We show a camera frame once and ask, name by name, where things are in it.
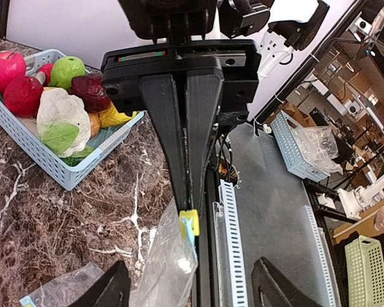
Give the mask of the white cauliflower toy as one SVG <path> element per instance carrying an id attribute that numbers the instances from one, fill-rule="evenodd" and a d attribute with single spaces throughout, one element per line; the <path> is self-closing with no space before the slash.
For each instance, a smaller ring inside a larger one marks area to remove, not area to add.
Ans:
<path id="1" fill-rule="evenodd" d="M 83 101 L 63 88 L 42 92 L 36 127 L 41 142 L 61 158 L 82 152 L 91 137 Z"/>

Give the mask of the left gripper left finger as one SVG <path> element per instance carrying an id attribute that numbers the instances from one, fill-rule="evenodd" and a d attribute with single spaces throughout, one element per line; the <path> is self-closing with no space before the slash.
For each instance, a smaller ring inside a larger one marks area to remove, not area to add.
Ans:
<path id="1" fill-rule="evenodd" d="M 119 260 L 70 307 L 128 307 L 130 290 L 129 271 L 125 262 Z"/>

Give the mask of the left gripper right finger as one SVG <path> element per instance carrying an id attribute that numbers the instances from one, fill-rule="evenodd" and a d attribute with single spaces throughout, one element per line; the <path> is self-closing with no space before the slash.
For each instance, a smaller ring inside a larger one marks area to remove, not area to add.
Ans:
<path id="1" fill-rule="evenodd" d="M 266 257 L 260 257 L 253 265 L 252 292 L 254 306 L 320 306 L 307 297 L 285 277 Z"/>

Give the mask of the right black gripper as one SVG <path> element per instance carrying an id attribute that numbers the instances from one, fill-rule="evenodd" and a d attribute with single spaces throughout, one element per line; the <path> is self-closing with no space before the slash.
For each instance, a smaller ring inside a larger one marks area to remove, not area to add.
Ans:
<path id="1" fill-rule="evenodd" d="M 191 207 L 198 210 L 219 104 L 220 125 L 239 125 L 247 120 L 248 104 L 252 103 L 259 84 L 260 60 L 253 40 L 159 43 L 104 55 L 102 87 L 116 109 L 125 113 L 147 108 L 168 163 L 177 210 L 188 209 L 188 190 L 179 103 L 172 75 L 180 80 L 187 71 L 189 195 Z"/>

